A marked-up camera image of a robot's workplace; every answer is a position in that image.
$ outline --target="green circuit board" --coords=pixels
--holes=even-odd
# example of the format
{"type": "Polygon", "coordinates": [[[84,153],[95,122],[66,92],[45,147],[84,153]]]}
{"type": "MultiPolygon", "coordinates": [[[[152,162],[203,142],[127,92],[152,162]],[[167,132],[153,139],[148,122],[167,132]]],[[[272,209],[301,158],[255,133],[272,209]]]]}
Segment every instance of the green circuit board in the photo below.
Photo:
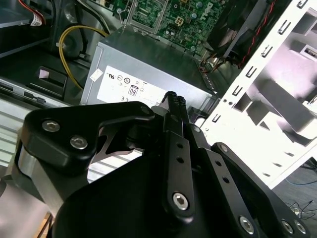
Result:
{"type": "Polygon", "coordinates": [[[114,1],[112,4],[114,15],[118,14],[118,8],[124,9],[129,4],[128,11],[121,16],[123,19],[126,19],[130,12],[133,14],[134,22],[151,29],[158,25],[155,35],[201,56],[206,51],[203,43],[207,40],[228,2],[228,0],[112,1],[114,1]]]}

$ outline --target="red cable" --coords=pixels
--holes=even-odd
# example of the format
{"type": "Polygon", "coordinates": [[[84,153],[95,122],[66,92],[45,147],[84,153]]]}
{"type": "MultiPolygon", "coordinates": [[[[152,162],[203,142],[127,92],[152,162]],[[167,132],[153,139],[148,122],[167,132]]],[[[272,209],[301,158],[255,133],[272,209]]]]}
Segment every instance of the red cable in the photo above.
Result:
{"type": "Polygon", "coordinates": [[[22,0],[18,0],[18,1],[19,1],[19,3],[20,3],[25,9],[27,9],[27,10],[29,10],[30,12],[32,12],[33,14],[37,15],[37,16],[42,20],[42,22],[43,22],[44,24],[46,24],[45,18],[44,18],[44,16],[43,16],[40,12],[38,12],[37,10],[34,10],[34,9],[30,8],[30,7],[29,7],[27,4],[25,4],[22,0]]]}
{"type": "Polygon", "coordinates": [[[276,0],[274,0],[274,2],[272,2],[271,6],[270,6],[270,9],[269,9],[269,12],[266,14],[262,25],[258,28],[256,34],[253,36],[253,38],[252,38],[252,43],[251,43],[251,45],[249,46],[249,49],[248,49],[247,54],[243,57],[242,61],[241,61],[241,62],[239,63],[239,65],[238,65],[239,68],[242,66],[242,64],[244,63],[244,61],[246,60],[246,58],[247,58],[247,57],[249,56],[249,54],[251,53],[251,49],[252,49],[253,45],[255,44],[256,37],[257,37],[257,36],[259,35],[259,33],[261,32],[262,28],[266,25],[267,19],[268,19],[268,17],[270,16],[270,14],[272,13],[275,3],[276,3],[276,0]]]}

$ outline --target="yellow cable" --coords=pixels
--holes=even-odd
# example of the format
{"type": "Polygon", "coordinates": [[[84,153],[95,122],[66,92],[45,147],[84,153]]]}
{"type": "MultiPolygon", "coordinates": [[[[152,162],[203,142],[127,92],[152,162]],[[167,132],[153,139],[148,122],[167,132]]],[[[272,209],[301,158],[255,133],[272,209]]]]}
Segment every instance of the yellow cable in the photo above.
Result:
{"type": "Polygon", "coordinates": [[[85,28],[85,29],[90,29],[90,30],[93,30],[95,32],[98,32],[100,33],[101,35],[103,36],[108,36],[108,34],[102,30],[99,30],[97,28],[94,28],[94,27],[90,27],[90,26],[84,26],[84,25],[78,25],[78,26],[71,26],[69,28],[67,28],[63,33],[62,35],[60,36],[60,39],[59,39],[59,43],[58,43],[58,51],[59,51],[59,56],[60,56],[60,59],[61,59],[61,62],[65,68],[65,71],[67,73],[67,75],[69,76],[69,78],[71,79],[71,81],[73,81],[73,83],[80,89],[83,89],[82,86],[80,86],[80,84],[78,83],[78,81],[75,79],[74,75],[72,74],[72,72],[70,71],[70,68],[66,62],[66,59],[65,59],[65,56],[64,56],[64,52],[63,52],[63,43],[64,43],[64,40],[66,38],[66,36],[73,30],[75,29],[79,29],[79,28],[85,28]]]}

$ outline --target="sticker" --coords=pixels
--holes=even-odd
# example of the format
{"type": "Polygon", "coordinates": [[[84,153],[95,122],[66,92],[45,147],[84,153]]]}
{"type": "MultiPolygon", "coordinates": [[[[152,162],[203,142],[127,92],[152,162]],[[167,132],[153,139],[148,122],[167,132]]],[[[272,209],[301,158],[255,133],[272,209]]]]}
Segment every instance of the sticker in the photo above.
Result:
{"type": "Polygon", "coordinates": [[[40,69],[39,78],[49,78],[49,77],[50,77],[50,72],[40,69]]]}
{"type": "Polygon", "coordinates": [[[41,26],[42,20],[37,14],[33,14],[33,21],[31,22],[31,26],[41,26]]]}
{"type": "Polygon", "coordinates": [[[90,76],[90,79],[95,82],[102,74],[103,72],[97,68],[96,71],[90,76]]]}
{"type": "Polygon", "coordinates": [[[158,106],[167,91],[125,72],[107,66],[97,99],[106,103],[139,101],[158,106]]]}

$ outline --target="white cable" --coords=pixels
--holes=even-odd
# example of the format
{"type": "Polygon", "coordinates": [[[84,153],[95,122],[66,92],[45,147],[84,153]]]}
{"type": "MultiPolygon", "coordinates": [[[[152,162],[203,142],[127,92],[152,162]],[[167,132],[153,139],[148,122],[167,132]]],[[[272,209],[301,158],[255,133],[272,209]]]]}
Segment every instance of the white cable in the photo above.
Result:
{"type": "Polygon", "coordinates": [[[109,26],[107,24],[107,22],[105,21],[105,19],[99,14],[99,12],[97,12],[96,10],[94,10],[92,7],[90,7],[88,4],[84,3],[82,0],[77,0],[83,7],[88,8],[90,11],[92,11],[94,14],[96,14],[100,20],[103,22],[103,24],[106,26],[108,32],[110,32],[109,26]]]}

